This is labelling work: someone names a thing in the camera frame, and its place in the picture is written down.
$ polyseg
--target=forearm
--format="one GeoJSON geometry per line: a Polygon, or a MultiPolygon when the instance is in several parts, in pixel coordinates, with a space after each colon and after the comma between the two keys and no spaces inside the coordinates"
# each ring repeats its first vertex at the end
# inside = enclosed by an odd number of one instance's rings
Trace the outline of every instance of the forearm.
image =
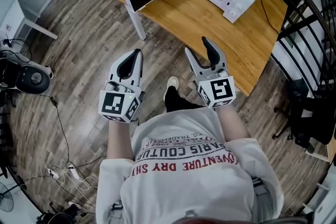
{"type": "Polygon", "coordinates": [[[216,108],[216,112],[222,126],[225,141],[229,142],[235,139],[251,137],[232,105],[220,106],[216,108]]]}
{"type": "Polygon", "coordinates": [[[133,160],[129,124],[110,121],[107,159],[120,158],[133,160]]]}

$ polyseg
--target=wooden floor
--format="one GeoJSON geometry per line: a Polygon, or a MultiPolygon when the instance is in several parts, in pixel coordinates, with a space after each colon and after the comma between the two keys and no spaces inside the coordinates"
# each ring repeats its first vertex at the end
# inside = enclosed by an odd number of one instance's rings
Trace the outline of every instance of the wooden floor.
{"type": "MultiPolygon", "coordinates": [[[[140,48],[144,54],[144,72],[141,82],[146,95],[138,113],[140,122],[164,113],[162,100],[169,76],[181,80],[181,95],[202,104],[192,85],[192,72],[184,56],[184,45],[158,25],[143,20],[148,37],[138,38],[124,6],[116,0],[54,0],[39,24],[59,36],[54,41],[36,36],[33,41],[34,59],[50,65],[55,78],[46,94],[58,101],[59,114],[70,145],[70,160],[76,165],[90,162],[106,154],[108,122],[98,115],[99,91],[107,78],[110,65],[124,52],[140,48]]],[[[10,126],[14,135],[13,162],[22,178],[40,175],[40,163],[63,166],[67,148],[57,112],[48,98],[20,94],[17,108],[11,110],[10,126]]],[[[286,123],[273,112],[276,105],[286,106],[285,77],[273,60],[269,60],[262,76],[249,98],[238,94],[235,106],[251,135],[263,150],[279,177],[285,192],[285,215],[297,212],[307,202],[324,176],[328,164],[306,155],[287,133],[276,141],[271,136],[286,123]]],[[[318,152],[326,151],[318,146],[318,152]]],[[[102,159],[84,166],[85,176],[98,178],[102,159]]],[[[42,210],[66,207],[67,201],[87,202],[67,178],[61,189],[52,178],[34,179],[28,193],[42,210]]],[[[82,193],[95,203],[96,190],[82,193]]],[[[84,210],[94,208],[84,205],[84,210]]],[[[81,220],[94,223],[89,214],[81,220]]]]}

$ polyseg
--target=white shoe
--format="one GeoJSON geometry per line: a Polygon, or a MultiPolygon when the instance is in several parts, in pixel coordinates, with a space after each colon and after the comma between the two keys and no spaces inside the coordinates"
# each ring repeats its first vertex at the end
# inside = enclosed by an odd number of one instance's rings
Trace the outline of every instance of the white shoe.
{"type": "Polygon", "coordinates": [[[68,205],[69,205],[69,206],[71,206],[71,205],[75,205],[78,209],[82,209],[82,207],[81,207],[79,204],[77,204],[77,203],[75,203],[75,202],[72,202],[72,201],[69,201],[69,202],[68,202],[68,205]]]}
{"type": "Polygon", "coordinates": [[[168,90],[168,88],[169,88],[170,86],[173,86],[173,87],[175,87],[176,90],[178,90],[179,85],[180,85],[180,82],[178,81],[178,78],[177,78],[177,77],[174,77],[174,76],[171,76],[171,77],[168,79],[168,82],[167,82],[167,89],[166,89],[166,92],[164,93],[163,101],[166,99],[166,94],[167,94],[167,90],[168,90]]]}

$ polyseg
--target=wooden tabletop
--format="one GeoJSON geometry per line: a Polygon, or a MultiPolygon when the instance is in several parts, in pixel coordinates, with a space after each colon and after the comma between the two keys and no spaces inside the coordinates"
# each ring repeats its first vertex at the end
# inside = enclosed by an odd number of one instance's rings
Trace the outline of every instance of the wooden tabletop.
{"type": "MultiPolygon", "coordinates": [[[[262,0],[270,23],[280,31],[287,5],[262,0]]],[[[226,54],[235,84],[247,96],[256,85],[275,45],[278,33],[268,24],[260,0],[234,23],[208,0],[153,0],[139,11],[187,46],[207,58],[201,37],[214,41],[226,54]]]]}

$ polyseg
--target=white desk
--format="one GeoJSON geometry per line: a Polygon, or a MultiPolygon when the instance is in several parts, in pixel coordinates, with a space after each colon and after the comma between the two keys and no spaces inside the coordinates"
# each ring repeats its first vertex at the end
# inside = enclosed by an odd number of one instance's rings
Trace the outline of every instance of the white desk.
{"type": "Polygon", "coordinates": [[[56,36],[52,32],[27,19],[23,9],[20,6],[19,1],[14,0],[12,6],[10,7],[9,11],[6,14],[5,19],[1,24],[0,31],[5,33],[8,39],[13,39],[16,37],[16,35],[19,33],[19,31],[22,29],[24,25],[28,25],[29,27],[34,28],[53,39],[58,38],[58,36],[56,36]]]}

